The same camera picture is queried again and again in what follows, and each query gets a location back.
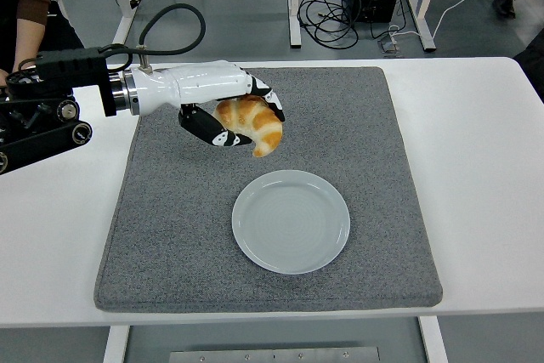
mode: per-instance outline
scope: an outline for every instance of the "white plate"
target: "white plate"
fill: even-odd
[[[349,211],[326,180],[279,170],[253,180],[240,193],[232,230],[255,264],[281,274],[304,274],[329,264],[342,251]]]

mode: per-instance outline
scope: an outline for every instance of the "robotic hand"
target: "robotic hand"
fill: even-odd
[[[170,104],[179,110],[179,124],[196,137],[216,146],[245,145],[245,135],[224,128],[209,113],[196,106],[207,101],[231,99],[244,94],[263,97],[276,116],[285,121],[281,103],[264,82],[227,61],[188,64],[152,71],[133,68],[110,77],[118,110],[148,115],[159,106]]]
[[[235,134],[197,104],[244,94],[263,97],[284,121],[275,92],[227,61],[180,65],[153,71],[149,65],[108,72],[99,50],[42,53],[34,68],[7,78],[9,98],[0,100],[0,174],[85,145],[91,126],[79,120],[72,87],[98,85],[106,116],[129,109],[148,115],[160,106],[179,108],[180,125],[211,145],[252,141]]]

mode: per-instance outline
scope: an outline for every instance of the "white table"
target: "white table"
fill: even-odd
[[[76,98],[82,119],[93,126],[92,140],[0,176],[0,327],[544,310],[544,105],[517,63],[479,58],[240,66],[384,70],[444,288],[442,302],[432,308],[326,313],[122,314],[96,309],[94,281],[137,118],[127,111],[104,117],[98,89],[88,87],[77,89]]]

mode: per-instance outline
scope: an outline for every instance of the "gray felt mat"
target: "gray felt mat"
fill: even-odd
[[[388,86],[379,68],[254,69],[286,114],[265,158],[185,132],[178,111],[141,118],[95,287],[115,312],[325,311],[433,306],[442,298]],[[212,111],[216,104],[202,105]],[[346,201],[348,242],[330,264],[280,275],[232,234],[243,188],[262,174],[321,176]]]

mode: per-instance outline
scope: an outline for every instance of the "metal plate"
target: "metal plate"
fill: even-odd
[[[172,352],[169,363],[379,363],[375,347]]]

